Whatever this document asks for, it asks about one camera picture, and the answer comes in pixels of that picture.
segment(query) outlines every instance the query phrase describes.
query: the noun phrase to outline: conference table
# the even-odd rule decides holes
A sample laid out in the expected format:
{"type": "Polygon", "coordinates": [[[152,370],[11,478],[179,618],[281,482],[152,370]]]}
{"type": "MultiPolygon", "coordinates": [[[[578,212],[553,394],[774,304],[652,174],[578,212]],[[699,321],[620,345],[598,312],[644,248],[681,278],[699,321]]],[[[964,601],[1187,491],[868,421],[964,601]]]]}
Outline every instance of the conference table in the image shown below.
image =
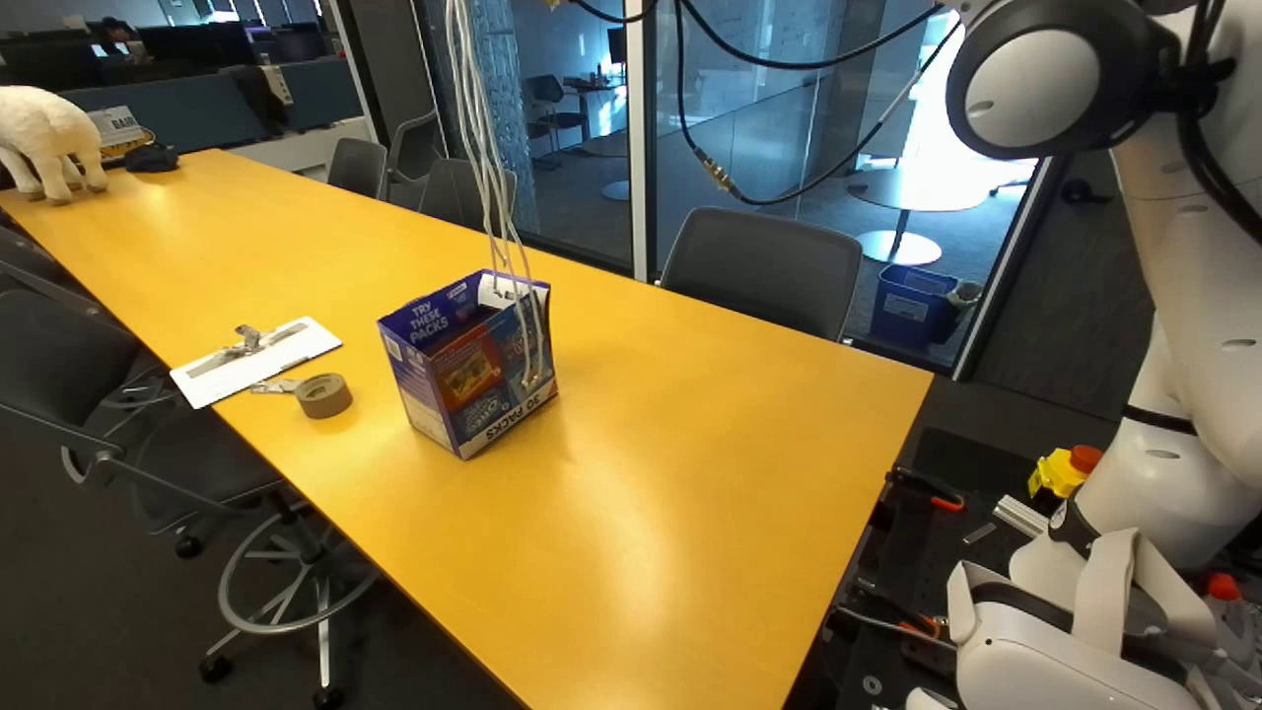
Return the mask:
{"type": "Polygon", "coordinates": [[[526,705],[781,705],[931,375],[532,254],[561,394],[472,462],[408,425],[377,316],[482,233],[237,154],[7,209],[163,362],[317,316],[356,408],[217,413],[526,705]]]}

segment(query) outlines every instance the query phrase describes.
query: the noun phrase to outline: table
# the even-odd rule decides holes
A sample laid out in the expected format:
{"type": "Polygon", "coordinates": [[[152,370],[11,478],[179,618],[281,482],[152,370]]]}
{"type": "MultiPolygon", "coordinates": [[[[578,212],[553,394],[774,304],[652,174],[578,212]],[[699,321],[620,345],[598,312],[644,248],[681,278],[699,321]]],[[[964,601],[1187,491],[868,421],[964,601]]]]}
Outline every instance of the table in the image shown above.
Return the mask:
{"type": "Polygon", "coordinates": [[[563,87],[571,87],[578,94],[584,141],[593,141],[586,94],[620,94],[622,87],[617,81],[593,81],[593,74],[569,74],[563,87]]]}
{"type": "Polygon", "coordinates": [[[941,257],[940,240],[907,233],[910,212],[956,212],[987,203],[987,191],[957,184],[949,174],[925,171],[864,171],[847,183],[847,194],[883,209],[898,209],[895,229],[858,233],[864,257],[886,263],[935,263],[941,257]]]}
{"type": "Polygon", "coordinates": [[[408,425],[373,321],[486,240],[231,154],[0,194],[159,358],[317,316],[356,408],[217,413],[530,705],[781,705],[931,375],[532,254],[561,394],[472,462],[408,425]]]}

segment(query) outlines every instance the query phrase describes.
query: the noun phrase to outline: round table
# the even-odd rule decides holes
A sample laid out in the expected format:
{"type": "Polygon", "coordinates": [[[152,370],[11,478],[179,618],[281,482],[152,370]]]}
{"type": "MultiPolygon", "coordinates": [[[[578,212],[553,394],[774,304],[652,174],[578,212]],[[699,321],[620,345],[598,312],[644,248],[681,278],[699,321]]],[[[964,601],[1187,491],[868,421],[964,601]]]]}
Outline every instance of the round table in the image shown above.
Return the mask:
{"type": "Polygon", "coordinates": [[[858,233],[868,259],[886,263],[935,263],[941,244],[907,233],[910,212],[957,212],[987,203],[987,191],[975,183],[949,183],[949,165],[941,171],[872,171],[847,178],[847,194],[883,209],[898,209],[895,229],[858,233]]]}

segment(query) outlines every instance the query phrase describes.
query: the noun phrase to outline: tape roll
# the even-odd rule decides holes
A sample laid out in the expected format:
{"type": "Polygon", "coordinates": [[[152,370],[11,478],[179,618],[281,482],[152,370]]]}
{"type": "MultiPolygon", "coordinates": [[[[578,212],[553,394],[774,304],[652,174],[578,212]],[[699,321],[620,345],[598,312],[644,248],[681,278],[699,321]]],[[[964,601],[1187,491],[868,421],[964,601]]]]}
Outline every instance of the tape roll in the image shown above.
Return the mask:
{"type": "Polygon", "coordinates": [[[331,417],[351,408],[351,388],[338,375],[313,375],[293,391],[309,417],[331,417]]]}

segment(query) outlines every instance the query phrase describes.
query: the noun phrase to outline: box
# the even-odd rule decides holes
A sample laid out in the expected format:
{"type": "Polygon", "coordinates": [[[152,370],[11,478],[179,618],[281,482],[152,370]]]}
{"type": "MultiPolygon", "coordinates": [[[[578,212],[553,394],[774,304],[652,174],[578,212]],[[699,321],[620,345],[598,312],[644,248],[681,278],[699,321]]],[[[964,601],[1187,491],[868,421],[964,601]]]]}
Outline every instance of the box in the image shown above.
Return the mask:
{"type": "Polygon", "coordinates": [[[555,394],[547,296],[540,280],[472,273],[383,316],[408,421],[472,458],[540,411],[555,394]]]}
{"type": "Polygon", "coordinates": [[[957,280],[949,278],[891,263],[876,288],[872,334],[910,353],[949,341],[957,321],[956,288],[957,280]]]}

